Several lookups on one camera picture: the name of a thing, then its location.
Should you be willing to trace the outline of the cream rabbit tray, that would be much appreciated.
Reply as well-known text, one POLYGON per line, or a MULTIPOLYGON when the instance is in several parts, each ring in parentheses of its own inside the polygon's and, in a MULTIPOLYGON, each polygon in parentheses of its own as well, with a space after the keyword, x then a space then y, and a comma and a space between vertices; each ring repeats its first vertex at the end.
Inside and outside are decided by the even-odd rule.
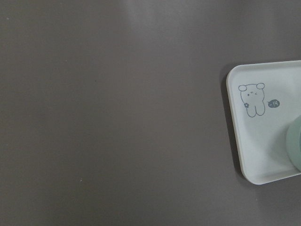
POLYGON ((286 133, 301 114, 301 63, 238 65, 226 87, 243 176, 262 185, 299 175, 286 133))

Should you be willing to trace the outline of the green bowl stack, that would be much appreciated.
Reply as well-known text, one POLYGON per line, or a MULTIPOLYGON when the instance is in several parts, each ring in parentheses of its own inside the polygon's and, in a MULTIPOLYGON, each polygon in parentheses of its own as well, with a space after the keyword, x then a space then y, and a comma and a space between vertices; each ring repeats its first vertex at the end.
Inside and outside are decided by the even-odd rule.
POLYGON ((291 163, 301 170, 301 116, 298 116, 289 126, 286 133, 286 150, 291 163))

